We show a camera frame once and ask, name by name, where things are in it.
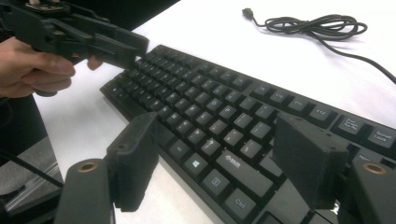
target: metal ring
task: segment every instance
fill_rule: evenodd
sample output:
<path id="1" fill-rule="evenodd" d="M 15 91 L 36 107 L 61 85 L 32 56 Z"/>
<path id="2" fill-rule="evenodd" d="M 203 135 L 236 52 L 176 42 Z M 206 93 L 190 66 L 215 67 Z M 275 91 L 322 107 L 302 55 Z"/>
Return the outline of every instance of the metal ring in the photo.
<path id="1" fill-rule="evenodd" d="M 364 163 L 363 168 L 376 175 L 385 175 L 387 170 L 375 163 Z"/>
<path id="2" fill-rule="evenodd" d="M 96 169 L 96 167 L 98 167 L 98 163 L 92 162 L 92 161 L 88 161 L 88 162 L 80 165 L 77 168 L 77 171 L 79 171 L 80 173 L 88 173 L 88 172 Z"/>

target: human hand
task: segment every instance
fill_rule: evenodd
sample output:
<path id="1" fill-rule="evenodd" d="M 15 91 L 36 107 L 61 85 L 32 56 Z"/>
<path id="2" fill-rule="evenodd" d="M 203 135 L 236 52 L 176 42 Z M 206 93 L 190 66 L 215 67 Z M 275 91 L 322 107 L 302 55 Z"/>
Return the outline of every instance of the human hand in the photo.
<path id="1" fill-rule="evenodd" d="M 92 56 L 91 70 L 102 64 Z M 11 37 L 0 43 L 0 97 L 18 98 L 35 90 L 60 91 L 71 85 L 74 65 L 65 58 L 37 52 L 31 46 Z"/>

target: white table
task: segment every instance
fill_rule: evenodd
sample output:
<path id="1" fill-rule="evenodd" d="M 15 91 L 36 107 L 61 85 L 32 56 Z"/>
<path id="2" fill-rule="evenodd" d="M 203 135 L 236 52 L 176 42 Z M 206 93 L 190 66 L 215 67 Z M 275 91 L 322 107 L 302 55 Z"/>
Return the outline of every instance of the white table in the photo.
<path id="1" fill-rule="evenodd" d="M 256 19 L 292 16 L 313 20 L 342 14 L 365 22 L 369 29 L 348 41 L 330 43 L 366 56 L 396 74 L 391 1 L 260 1 L 182 0 L 135 29 L 159 44 L 180 49 L 279 87 L 396 128 L 396 86 L 367 63 L 336 55 L 304 35 L 260 32 L 242 17 L 253 9 Z M 90 71 L 76 65 L 73 85 L 56 96 L 36 96 L 49 139 L 65 177 L 68 167 L 103 158 L 127 120 L 99 89 L 121 69 L 104 64 Z M 146 197 L 133 214 L 117 211 L 118 223 L 219 223 L 187 185 L 161 161 Z"/>

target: keyboard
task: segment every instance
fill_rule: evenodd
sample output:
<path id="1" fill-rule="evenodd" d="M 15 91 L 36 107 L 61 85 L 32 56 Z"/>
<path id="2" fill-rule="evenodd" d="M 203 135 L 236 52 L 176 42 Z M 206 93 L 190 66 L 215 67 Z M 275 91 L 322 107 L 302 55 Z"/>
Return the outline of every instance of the keyboard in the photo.
<path id="1" fill-rule="evenodd" d="M 396 130 L 166 46 L 101 92 L 127 119 L 158 113 L 160 155 L 224 223 L 338 223 L 271 159 L 281 112 L 336 135 L 349 162 L 396 167 Z"/>

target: finger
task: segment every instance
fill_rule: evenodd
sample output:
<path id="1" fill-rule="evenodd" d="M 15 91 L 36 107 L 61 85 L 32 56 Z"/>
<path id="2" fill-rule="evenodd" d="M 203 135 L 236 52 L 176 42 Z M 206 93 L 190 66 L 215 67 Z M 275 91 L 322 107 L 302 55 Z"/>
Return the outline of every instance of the finger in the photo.
<path id="1" fill-rule="evenodd" d="M 30 52 L 21 54 L 20 61 L 28 66 L 52 74 L 70 75 L 75 73 L 74 65 L 65 58 L 47 52 Z"/>
<path id="2" fill-rule="evenodd" d="M 94 55 L 88 59 L 87 65 L 93 71 L 102 65 L 102 61 L 99 61 Z"/>
<path id="3" fill-rule="evenodd" d="M 47 83 L 59 82 L 64 79 L 69 79 L 70 75 L 58 75 L 58 74 L 51 74 L 45 71 L 36 70 L 34 72 L 29 73 L 21 78 L 21 80 L 29 85 L 42 85 Z"/>
<path id="4" fill-rule="evenodd" d="M 32 87 L 35 88 L 36 90 L 41 90 L 41 91 L 61 91 L 69 88 L 71 84 L 72 84 L 72 79 L 69 78 L 59 82 L 32 85 Z"/>
<path id="5" fill-rule="evenodd" d="M 35 92 L 32 86 L 23 82 L 16 82 L 6 87 L 0 88 L 0 95 L 9 98 L 25 97 Z"/>

